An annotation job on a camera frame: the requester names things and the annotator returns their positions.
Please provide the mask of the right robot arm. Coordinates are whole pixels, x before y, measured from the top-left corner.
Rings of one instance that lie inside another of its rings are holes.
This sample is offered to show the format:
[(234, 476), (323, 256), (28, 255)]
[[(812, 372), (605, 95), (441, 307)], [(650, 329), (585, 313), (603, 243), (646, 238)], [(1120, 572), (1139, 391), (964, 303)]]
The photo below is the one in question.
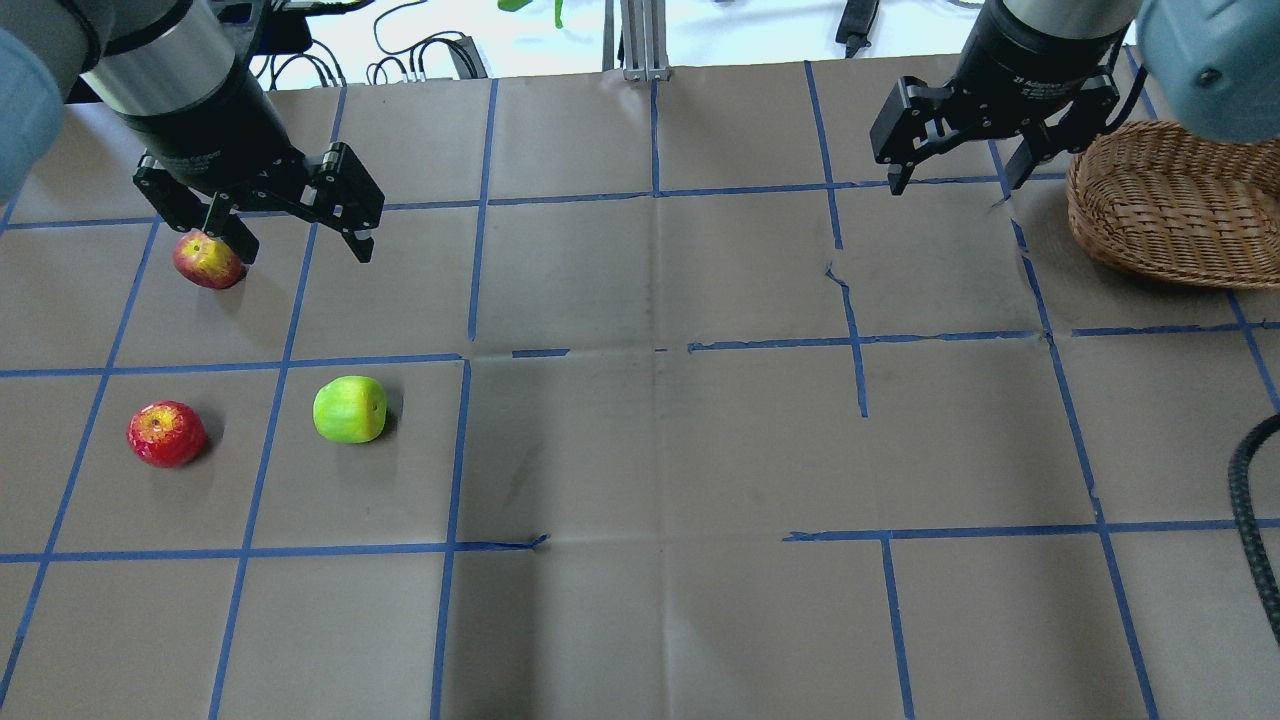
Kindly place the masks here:
[(1277, 137), (1275, 1), (987, 1), (954, 74), (904, 76), (869, 132), (893, 195), (925, 160), (1019, 137), (1012, 188), (1064, 152), (1117, 131), (1148, 79), (1199, 138)]

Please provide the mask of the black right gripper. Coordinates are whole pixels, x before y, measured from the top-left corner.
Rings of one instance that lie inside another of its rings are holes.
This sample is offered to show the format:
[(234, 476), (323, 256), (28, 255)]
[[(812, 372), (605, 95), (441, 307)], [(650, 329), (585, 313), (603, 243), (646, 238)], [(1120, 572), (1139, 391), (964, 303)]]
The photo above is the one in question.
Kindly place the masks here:
[(1126, 33), (1124, 10), (982, 10), (954, 77), (900, 78), (869, 131), (893, 196), (924, 161), (977, 140), (1021, 136), (1005, 164), (1010, 190), (1060, 152), (1106, 132), (1120, 95), (1097, 76)]

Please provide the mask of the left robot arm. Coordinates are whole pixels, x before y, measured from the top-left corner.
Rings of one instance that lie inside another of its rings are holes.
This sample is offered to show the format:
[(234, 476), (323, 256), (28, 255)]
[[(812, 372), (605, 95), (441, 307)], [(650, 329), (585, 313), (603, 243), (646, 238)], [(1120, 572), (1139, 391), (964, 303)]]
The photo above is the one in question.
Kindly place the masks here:
[(201, 231), (243, 263), (242, 211), (283, 211), (372, 256), (385, 196), (355, 150), (291, 141), (250, 63), (311, 47), (312, 1), (5, 1), (3, 201), (60, 133), (86, 85), (140, 140), (134, 187), (174, 231)]

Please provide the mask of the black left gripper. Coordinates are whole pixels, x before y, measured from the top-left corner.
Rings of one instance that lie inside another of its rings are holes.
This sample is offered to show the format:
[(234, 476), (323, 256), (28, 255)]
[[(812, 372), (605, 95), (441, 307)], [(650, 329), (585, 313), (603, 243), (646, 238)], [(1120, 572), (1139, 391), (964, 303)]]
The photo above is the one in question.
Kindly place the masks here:
[[(218, 90), (188, 108), (120, 119), (159, 165), (138, 165), (133, 186), (172, 229), (201, 231), (253, 265), (260, 242), (220, 193), (227, 192), (253, 211), (288, 211), (324, 224), (358, 263), (372, 260), (372, 233), (385, 205), (381, 187), (348, 143), (332, 143), (307, 165), (248, 69), (230, 69)], [(300, 201), (306, 183), (308, 208)]]

